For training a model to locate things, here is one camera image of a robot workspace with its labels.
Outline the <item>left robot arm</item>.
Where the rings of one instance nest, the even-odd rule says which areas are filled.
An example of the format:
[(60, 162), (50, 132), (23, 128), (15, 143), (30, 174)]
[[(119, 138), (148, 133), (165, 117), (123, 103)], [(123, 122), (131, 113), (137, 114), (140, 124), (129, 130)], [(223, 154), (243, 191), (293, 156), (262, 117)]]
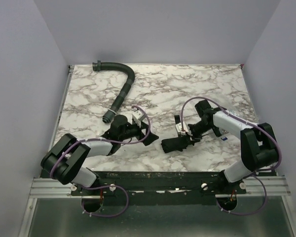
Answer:
[(90, 188), (94, 186), (98, 175), (89, 168), (83, 167), (89, 157), (110, 156), (119, 150), (126, 140), (137, 139), (137, 143), (145, 146), (159, 139), (150, 131), (150, 125), (143, 122), (145, 115), (136, 113), (132, 122), (124, 115), (117, 115), (109, 130), (100, 138), (78, 141), (72, 134), (67, 133), (43, 157), (40, 165), (52, 179), (61, 184), (76, 184)]

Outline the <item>black folding umbrella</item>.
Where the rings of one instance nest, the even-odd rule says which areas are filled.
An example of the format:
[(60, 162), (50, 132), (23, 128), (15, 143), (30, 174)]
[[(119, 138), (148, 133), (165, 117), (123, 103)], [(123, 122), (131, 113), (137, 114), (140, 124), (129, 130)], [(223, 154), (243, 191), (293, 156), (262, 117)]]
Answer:
[[(181, 122), (180, 115), (175, 115), (175, 125)], [(182, 152), (187, 148), (186, 137), (184, 135), (177, 135), (175, 138), (163, 139), (161, 141), (161, 147), (164, 153), (170, 153), (173, 151)]]

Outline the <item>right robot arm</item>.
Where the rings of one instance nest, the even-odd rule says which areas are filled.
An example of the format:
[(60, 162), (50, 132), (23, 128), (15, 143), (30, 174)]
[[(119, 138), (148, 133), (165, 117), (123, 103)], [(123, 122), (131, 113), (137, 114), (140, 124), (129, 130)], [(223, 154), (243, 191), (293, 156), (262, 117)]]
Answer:
[(176, 119), (177, 133), (187, 138), (184, 148), (199, 142), (210, 129), (218, 137), (221, 136), (220, 131), (225, 130), (240, 140), (241, 158), (218, 174), (215, 182), (218, 189), (222, 190), (281, 160), (281, 152), (270, 124), (251, 123), (219, 105), (213, 108), (209, 99), (199, 101), (195, 109), (201, 118), (198, 123), (186, 124), (183, 114)]

